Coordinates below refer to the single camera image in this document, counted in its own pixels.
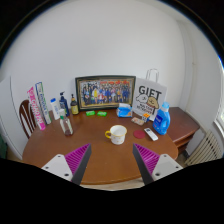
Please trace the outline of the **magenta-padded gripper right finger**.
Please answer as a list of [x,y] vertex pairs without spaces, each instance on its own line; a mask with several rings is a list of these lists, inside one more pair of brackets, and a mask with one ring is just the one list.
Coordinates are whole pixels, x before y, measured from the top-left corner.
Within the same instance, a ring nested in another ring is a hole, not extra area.
[[137,143],[133,144],[133,155],[145,185],[182,169],[168,154],[158,155]]

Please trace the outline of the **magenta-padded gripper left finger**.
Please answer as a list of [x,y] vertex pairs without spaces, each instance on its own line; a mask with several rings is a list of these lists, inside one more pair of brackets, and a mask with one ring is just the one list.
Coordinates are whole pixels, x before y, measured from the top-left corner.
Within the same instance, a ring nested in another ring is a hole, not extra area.
[[91,145],[86,144],[66,155],[57,154],[42,169],[80,185],[91,153]]

